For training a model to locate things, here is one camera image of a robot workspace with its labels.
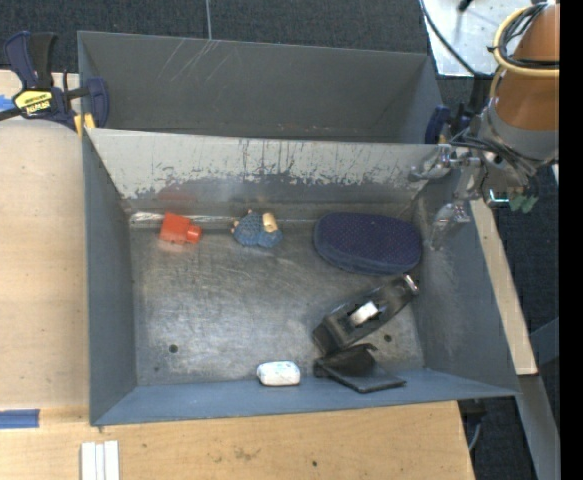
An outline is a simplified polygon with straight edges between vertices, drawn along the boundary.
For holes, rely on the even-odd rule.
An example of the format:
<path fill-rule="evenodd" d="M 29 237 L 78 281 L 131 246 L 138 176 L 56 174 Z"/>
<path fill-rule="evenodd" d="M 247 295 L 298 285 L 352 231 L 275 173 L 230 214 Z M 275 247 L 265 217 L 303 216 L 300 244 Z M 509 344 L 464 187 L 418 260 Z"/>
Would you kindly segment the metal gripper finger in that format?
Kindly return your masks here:
<path fill-rule="evenodd" d="M 436 213 L 430 228 L 429 246 L 441 249 L 447 241 L 472 221 L 466 201 L 447 203 Z"/>
<path fill-rule="evenodd" d="M 453 152 L 453 146 L 437 144 L 417 165 L 411 167 L 408 179 L 410 181 L 425 181 L 444 177 L 452 168 Z"/>

